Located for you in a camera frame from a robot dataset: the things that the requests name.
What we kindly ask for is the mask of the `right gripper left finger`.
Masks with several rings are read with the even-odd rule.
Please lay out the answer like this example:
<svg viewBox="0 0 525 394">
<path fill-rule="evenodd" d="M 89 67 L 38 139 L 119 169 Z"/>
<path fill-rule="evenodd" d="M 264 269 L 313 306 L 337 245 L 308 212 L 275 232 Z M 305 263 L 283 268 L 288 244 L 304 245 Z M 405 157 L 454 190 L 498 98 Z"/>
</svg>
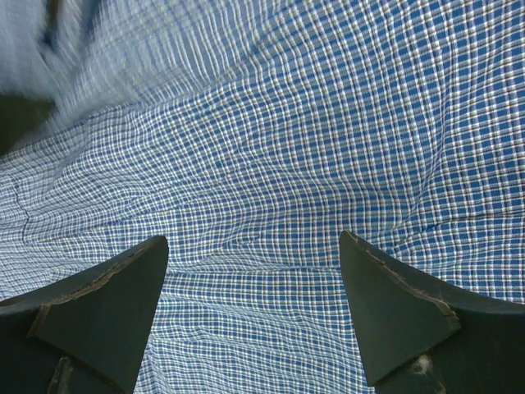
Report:
<svg viewBox="0 0 525 394">
<path fill-rule="evenodd" d="M 1 302 L 3 393 L 132 393 L 167 270 L 154 236 Z"/>
</svg>

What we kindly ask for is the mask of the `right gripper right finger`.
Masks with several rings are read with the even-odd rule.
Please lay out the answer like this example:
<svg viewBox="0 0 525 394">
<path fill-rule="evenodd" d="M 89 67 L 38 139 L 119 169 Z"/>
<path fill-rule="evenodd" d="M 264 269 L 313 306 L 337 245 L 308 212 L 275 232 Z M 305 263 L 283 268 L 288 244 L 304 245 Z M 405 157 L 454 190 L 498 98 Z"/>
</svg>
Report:
<svg viewBox="0 0 525 394">
<path fill-rule="evenodd" d="M 522 393 L 524 306 L 453 286 L 355 234 L 340 267 L 367 385 L 377 393 Z"/>
</svg>

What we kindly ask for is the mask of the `blue checkered long sleeve shirt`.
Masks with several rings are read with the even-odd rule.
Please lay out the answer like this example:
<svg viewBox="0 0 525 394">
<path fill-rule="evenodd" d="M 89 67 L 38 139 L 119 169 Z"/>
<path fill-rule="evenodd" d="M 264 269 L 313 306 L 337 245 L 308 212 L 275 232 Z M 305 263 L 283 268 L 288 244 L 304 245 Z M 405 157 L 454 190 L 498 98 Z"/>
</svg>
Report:
<svg viewBox="0 0 525 394">
<path fill-rule="evenodd" d="M 1 296 L 169 244 L 139 393 L 365 393 L 351 231 L 524 300 L 521 1 L 4 1 Z"/>
</svg>

